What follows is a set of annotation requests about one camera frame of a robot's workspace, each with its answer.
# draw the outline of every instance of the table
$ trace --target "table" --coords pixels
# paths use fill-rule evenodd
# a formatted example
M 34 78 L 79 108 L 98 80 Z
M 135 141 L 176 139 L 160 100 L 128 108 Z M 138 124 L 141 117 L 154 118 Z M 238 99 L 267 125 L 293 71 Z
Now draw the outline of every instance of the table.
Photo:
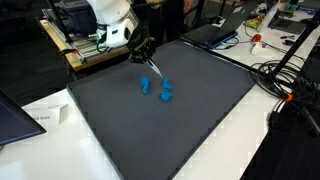
M 291 20 L 294 21 L 299 21 L 301 19 L 305 19 L 305 18 L 311 18 L 312 16 L 308 15 L 305 12 L 302 11 L 296 11 L 295 13 L 295 17 L 291 18 Z M 247 30 L 247 33 L 251 36 L 258 34 L 258 32 L 255 29 L 252 28 L 245 28 L 244 25 L 241 25 L 238 28 L 238 33 L 240 36 L 240 42 L 245 42 L 245 41 L 250 41 L 251 38 L 246 35 L 245 30 Z M 275 29 L 270 29 L 270 28 L 266 28 L 262 33 L 260 33 L 262 36 L 262 41 L 265 41 L 266 43 L 284 49 L 286 51 L 288 51 L 290 49 L 289 46 L 286 46 L 284 44 L 282 44 L 282 42 L 284 41 L 283 39 L 280 39 L 281 36 L 290 36 L 293 34 L 290 33 L 286 33 L 283 31 L 279 31 L 279 30 L 275 30 Z M 308 39 L 301 45 L 301 47 L 299 48 L 299 50 L 295 53 L 295 55 L 300 56 L 304 59 L 307 59 L 310 52 L 312 51 L 313 46 L 315 45 L 315 43 L 317 42 L 318 38 L 320 36 L 320 26 L 315 29 L 310 36 L 308 37 Z M 255 63 L 265 63 L 269 60 L 281 60 L 282 57 L 284 56 L 284 53 L 280 53 L 276 50 L 272 50 L 274 51 L 277 56 L 278 59 L 274 59 L 272 57 L 260 57 L 260 56 L 256 56 L 256 55 L 251 55 L 251 51 L 252 51 L 253 45 L 251 43 L 240 43 L 228 50 L 216 50 L 214 52 L 230 58 L 234 61 L 238 61 L 239 63 L 246 65 L 246 66 L 252 66 Z M 298 65 L 299 67 L 301 67 L 303 65 L 303 61 L 297 57 L 292 57 L 290 59 L 291 63 Z
M 312 46 L 305 48 L 307 53 Z M 237 57 L 230 53 L 234 51 L 225 52 L 229 52 L 226 55 L 230 57 Z M 239 179 L 268 133 L 268 115 L 278 101 L 254 86 L 198 148 L 175 179 Z M 47 134 L 7 145 L 0 152 L 3 179 L 119 179 L 67 90 L 28 106 L 63 103 L 68 104 L 69 114 L 59 126 L 45 126 Z
M 54 30 L 53 26 L 46 19 L 39 20 L 39 24 L 42 27 L 43 31 L 47 33 L 53 42 L 57 45 L 59 51 L 70 49 L 67 43 L 63 41 L 63 39 L 59 36 L 59 34 Z M 104 61 L 110 60 L 112 58 L 118 57 L 122 54 L 128 53 L 129 50 L 127 48 L 121 48 L 115 51 L 111 51 L 109 54 L 99 57 L 93 61 L 87 61 L 81 63 L 79 57 L 76 55 L 69 53 L 65 54 L 63 57 L 67 63 L 67 71 L 68 72 L 78 72 L 80 70 L 84 70 L 86 68 L 92 67 Z

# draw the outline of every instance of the laptop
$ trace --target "laptop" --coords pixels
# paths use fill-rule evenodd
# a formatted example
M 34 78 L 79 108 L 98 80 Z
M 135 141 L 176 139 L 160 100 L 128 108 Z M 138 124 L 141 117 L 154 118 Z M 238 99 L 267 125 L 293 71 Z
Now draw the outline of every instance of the laptop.
M 232 13 L 220 27 L 204 25 L 181 36 L 181 40 L 205 49 L 213 49 L 238 35 L 236 30 L 256 8 L 256 0 L 235 6 Z
M 0 90 L 0 148 L 45 132 L 42 126 Z
M 319 0 L 304 0 L 302 2 L 298 2 L 298 6 L 306 9 L 320 9 L 320 1 Z

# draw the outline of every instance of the wooden table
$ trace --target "wooden table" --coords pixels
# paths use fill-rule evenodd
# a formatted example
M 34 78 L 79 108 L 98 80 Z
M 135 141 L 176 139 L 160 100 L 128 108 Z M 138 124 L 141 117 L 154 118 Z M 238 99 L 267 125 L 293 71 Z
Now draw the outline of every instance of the wooden table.
M 59 51 L 62 51 L 62 50 L 65 50 L 65 49 L 70 49 L 68 44 L 66 42 L 64 42 L 64 40 L 51 27 L 51 25 L 49 23 L 50 22 L 48 22 L 46 19 L 39 20 L 39 24 L 40 24 L 41 28 L 43 29 L 43 31 L 45 31 L 46 34 L 48 34 L 48 36 L 56 44 L 56 46 L 58 47 Z M 104 61 L 113 59 L 115 57 L 118 57 L 120 55 L 126 54 L 128 52 L 129 52 L 129 50 L 127 48 L 122 48 L 122 49 L 119 49 L 119 50 L 112 51 L 112 52 L 106 54 L 105 56 L 101 56 L 98 59 L 95 59 L 93 61 L 89 61 L 88 60 L 87 62 L 84 62 L 84 63 L 81 63 L 79 58 L 76 55 L 72 54 L 72 53 L 65 54 L 64 55 L 64 59 L 65 59 L 66 64 L 68 66 L 67 67 L 68 73 L 72 73 L 72 72 L 78 72 L 80 70 L 87 69 L 89 67 L 92 67 L 92 66 L 97 65 L 99 63 L 102 63 Z

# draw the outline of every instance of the monitor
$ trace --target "monitor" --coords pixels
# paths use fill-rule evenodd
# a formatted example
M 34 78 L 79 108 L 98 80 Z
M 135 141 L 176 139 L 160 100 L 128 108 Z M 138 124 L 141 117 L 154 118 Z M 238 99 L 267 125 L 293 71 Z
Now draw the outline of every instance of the monitor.
M 0 146 L 45 132 L 42 126 L 0 90 Z

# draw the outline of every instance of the stand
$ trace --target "stand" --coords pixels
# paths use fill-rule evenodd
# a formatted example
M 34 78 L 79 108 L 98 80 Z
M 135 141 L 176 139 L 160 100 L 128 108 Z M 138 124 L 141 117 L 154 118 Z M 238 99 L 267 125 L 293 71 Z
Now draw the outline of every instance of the stand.
M 320 11 L 318 11 L 312 18 L 309 24 L 307 24 L 305 30 L 302 32 L 297 41 L 292 45 L 287 54 L 282 58 L 278 66 L 273 70 L 273 74 L 276 76 L 281 69 L 288 63 L 291 57 L 295 54 L 295 52 L 299 49 L 302 43 L 308 38 L 308 36 L 312 33 L 314 29 L 316 29 L 320 24 Z M 320 128 L 318 124 L 315 122 L 314 118 L 306 108 L 306 105 L 302 107 L 302 115 L 306 118 L 309 125 L 312 127 L 313 134 L 319 135 Z
M 64 37 L 66 38 L 66 43 L 71 43 L 72 42 L 72 39 L 70 38 L 67 30 L 66 30 L 66 27 L 64 26 L 61 18 L 60 18 L 60 15 L 59 15 L 59 12 L 58 12 L 58 9 L 56 8 L 56 6 L 54 5 L 54 3 L 52 2 L 52 0 L 47 0 L 50 8 L 52 9 L 52 11 L 54 12 L 56 18 L 57 18 L 57 23 L 59 25 L 59 29 L 62 31 Z

